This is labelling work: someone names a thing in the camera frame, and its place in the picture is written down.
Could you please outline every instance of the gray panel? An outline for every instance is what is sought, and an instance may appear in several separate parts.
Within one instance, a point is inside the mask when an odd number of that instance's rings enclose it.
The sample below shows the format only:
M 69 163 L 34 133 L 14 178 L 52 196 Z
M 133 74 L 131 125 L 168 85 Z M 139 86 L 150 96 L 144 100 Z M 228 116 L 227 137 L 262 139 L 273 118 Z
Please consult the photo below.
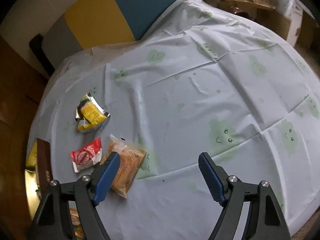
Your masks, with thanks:
M 83 50 L 67 25 L 64 15 L 44 36 L 42 50 L 55 69 L 66 57 Z

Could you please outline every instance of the blue gripper pad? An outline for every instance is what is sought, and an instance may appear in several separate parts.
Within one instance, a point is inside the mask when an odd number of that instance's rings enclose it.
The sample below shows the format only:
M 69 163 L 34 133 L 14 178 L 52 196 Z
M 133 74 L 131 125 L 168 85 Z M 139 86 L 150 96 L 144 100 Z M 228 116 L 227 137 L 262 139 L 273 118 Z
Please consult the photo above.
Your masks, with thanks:
M 120 155 L 116 153 L 97 183 L 96 192 L 92 200 L 95 205 L 105 200 L 119 167 Z
M 220 206 L 222 206 L 225 201 L 227 201 L 223 195 L 223 186 L 203 154 L 199 155 L 198 165 L 202 176 L 204 177 L 204 180 L 210 190 L 213 200 L 218 202 Z

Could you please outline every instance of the chair backrest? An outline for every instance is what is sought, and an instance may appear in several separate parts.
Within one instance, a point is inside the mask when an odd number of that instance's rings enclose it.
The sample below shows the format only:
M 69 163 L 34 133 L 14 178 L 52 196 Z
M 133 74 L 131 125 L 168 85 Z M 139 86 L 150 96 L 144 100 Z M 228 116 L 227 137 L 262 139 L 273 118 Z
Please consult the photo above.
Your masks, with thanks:
M 44 36 L 54 68 L 83 49 L 137 41 L 175 0 L 78 0 Z

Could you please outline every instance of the yellow panel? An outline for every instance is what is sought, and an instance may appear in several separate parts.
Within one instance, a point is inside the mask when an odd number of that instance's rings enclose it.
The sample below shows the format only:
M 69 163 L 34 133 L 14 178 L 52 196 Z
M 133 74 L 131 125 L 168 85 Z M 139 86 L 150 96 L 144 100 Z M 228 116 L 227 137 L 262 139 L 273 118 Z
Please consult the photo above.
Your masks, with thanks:
M 83 49 L 135 41 L 115 0 L 78 0 L 65 20 Z

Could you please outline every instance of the cartoon face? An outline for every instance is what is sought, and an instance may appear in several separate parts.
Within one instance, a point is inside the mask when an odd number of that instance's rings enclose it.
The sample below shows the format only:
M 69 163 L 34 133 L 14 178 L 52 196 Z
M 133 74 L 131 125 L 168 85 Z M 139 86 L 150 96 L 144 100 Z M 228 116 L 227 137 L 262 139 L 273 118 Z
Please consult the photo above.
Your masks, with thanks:
M 211 12 L 207 12 L 207 11 L 203 11 L 200 13 L 200 17 L 204 17 L 207 19 L 210 19 L 212 17 L 212 13 Z
M 156 49 L 152 49 L 148 53 L 148 62 L 150 65 L 155 66 L 158 63 L 162 62 L 164 59 L 165 53 L 162 51 L 157 51 Z
M 153 149 L 148 148 L 146 140 L 138 138 L 137 148 L 146 150 L 146 155 L 141 162 L 141 166 L 135 176 L 135 179 L 144 179 L 158 175 L 159 156 Z
M 212 119 L 209 122 L 209 139 L 214 150 L 214 155 L 225 152 L 241 143 L 237 132 L 231 128 L 228 121 Z
M 211 59 L 217 58 L 217 54 L 213 52 L 213 46 L 209 43 L 200 44 L 197 43 L 197 50 L 204 56 Z
M 126 70 L 120 70 L 119 72 L 116 72 L 113 74 L 112 79 L 116 82 L 117 85 L 121 84 L 125 80 L 125 77 L 128 75 L 128 72 Z
M 288 154 L 294 154 L 298 144 L 298 136 L 291 122 L 284 119 L 279 127 L 282 142 Z
M 257 77 L 263 76 L 267 72 L 266 67 L 259 63 L 258 59 L 254 55 L 249 55 L 249 60 L 249 66 Z
M 282 213 L 284 214 L 284 211 L 285 211 L 285 201 L 284 201 L 284 196 L 283 196 L 282 190 L 275 188 L 273 191 L 274 191 L 275 196 L 276 196 L 276 198 L 277 198 L 277 200 L 278 200 L 278 203 L 279 203 L 279 206 L 280 206 L 280 208 L 281 208 L 281 211 L 282 211 Z
M 258 45 L 269 51 L 271 54 L 273 54 L 272 46 L 270 42 L 264 41 L 264 40 L 258 40 Z
M 96 85 L 91 85 L 89 88 L 89 91 L 91 93 L 91 95 L 95 95 L 97 93 L 97 86 Z
M 300 60 L 296 59 L 298 67 L 303 71 L 308 71 L 306 65 L 304 65 Z
M 307 100 L 308 108 L 311 111 L 311 114 L 315 118 L 319 118 L 319 110 L 318 110 L 318 106 L 317 106 L 316 101 L 314 101 L 313 98 L 311 98 L 311 97 L 307 97 L 306 100 Z

